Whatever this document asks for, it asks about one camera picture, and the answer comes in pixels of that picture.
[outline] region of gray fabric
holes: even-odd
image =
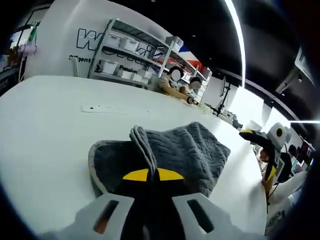
[[[106,145],[100,145],[92,159],[89,154],[89,166],[92,162],[96,173],[92,178],[98,187],[102,184],[112,192],[125,174],[143,168],[154,172],[158,167],[181,174],[193,193],[208,197],[230,154],[198,122],[163,132],[135,126],[130,138],[131,142],[123,143],[104,141]]]

